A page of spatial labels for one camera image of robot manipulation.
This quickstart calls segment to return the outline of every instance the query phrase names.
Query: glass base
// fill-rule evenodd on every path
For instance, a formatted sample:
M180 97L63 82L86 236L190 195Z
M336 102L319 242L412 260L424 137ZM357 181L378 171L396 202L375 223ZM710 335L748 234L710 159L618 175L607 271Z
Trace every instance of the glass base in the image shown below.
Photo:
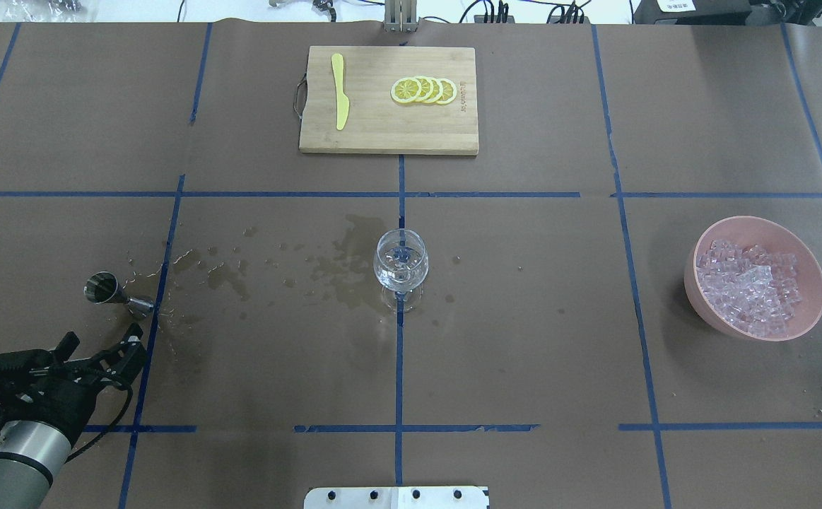
M401 302L401 312L410 312L410 310L420 304L420 299L423 297L423 287L418 286L410 292L398 293L392 292L386 287L382 287L382 302L389 307L392 312L398 312L398 303Z

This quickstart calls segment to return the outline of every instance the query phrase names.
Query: cutting board handle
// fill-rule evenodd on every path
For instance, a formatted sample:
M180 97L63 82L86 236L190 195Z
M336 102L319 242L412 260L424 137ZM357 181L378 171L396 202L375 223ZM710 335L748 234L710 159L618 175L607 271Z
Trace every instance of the cutting board handle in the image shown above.
M304 89L304 104L301 106L300 110L298 109L298 101L300 101L300 89ZM295 87L295 100L292 103L291 107L294 107L295 113L298 114L298 120L304 122L304 114L302 113L304 107L307 106L307 72L304 72L304 76L301 77L300 81L298 81L298 86Z

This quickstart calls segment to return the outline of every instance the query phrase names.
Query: black cable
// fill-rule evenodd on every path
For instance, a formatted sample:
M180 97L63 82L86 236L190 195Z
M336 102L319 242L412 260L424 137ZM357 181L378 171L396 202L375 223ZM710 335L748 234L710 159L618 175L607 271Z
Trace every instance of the black cable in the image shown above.
M119 386L126 391L127 395L125 396L125 404L122 405L122 409L119 410L119 413L116 415L116 418L113 419L108 426L106 426L106 429L100 431L100 435L96 435L96 437L94 437L90 442L87 442L87 444L82 445L82 447L79 448L77 451L71 453L69 457L66 458L65 463L74 460L74 458L76 457L80 457L80 455L84 454L85 451L96 445L97 442L100 441L100 439L110 434L110 432L113 431L113 429L115 429L117 425L119 425L119 421L122 420L123 416L125 416L125 412L127 412L127 409L129 409L129 406L131 405L131 399L134 398L134 390L132 389L131 384L127 383L124 379L122 379L119 376L113 375L111 373L106 373L106 371L90 370L90 368L74 368L74 370L71 370L71 372L84 373L98 376L103 379L112 380L115 383L119 384Z
M485 18L489 17L489 10L492 10L492 14L495 14L495 4L492 3L492 0L474 0L471 2L467 9L464 9L464 13L462 14L462 19L458 20L458 23L464 23L464 19L466 15L470 12L470 9L473 8L476 4L483 3L483 8L486 10L484 14Z

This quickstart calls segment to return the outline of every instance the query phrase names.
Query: metal jigger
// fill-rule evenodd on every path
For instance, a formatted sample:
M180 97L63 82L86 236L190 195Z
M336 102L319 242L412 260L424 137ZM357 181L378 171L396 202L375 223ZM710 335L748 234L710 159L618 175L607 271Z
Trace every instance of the metal jigger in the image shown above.
M84 296L95 304L124 303L135 320L143 320L153 312L153 301L147 297L129 297L113 273L102 271L91 275L84 284Z

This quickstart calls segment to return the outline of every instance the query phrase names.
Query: lemon slice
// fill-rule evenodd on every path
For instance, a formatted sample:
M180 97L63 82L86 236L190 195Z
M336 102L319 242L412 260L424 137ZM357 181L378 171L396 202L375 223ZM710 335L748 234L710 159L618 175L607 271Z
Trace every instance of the lemon slice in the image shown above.
M440 94L439 99L436 100L436 104L447 104L455 100L455 97L458 95L458 86L455 85L454 81L439 78L439 84L440 87L442 87L442 94Z
M424 100L430 99L430 96L433 95L435 88L433 85L436 83L436 80L433 80L433 78L429 76L414 76L414 80L420 81L421 85L420 95L417 96L414 102L423 103Z
M421 91L423 84L417 78L401 78L392 85L392 100L399 104L413 103Z
M435 101L442 97L442 94L445 91L445 85L442 84L442 78L430 78L430 81L433 82L433 91L431 91L430 95L423 100L424 104L435 103Z

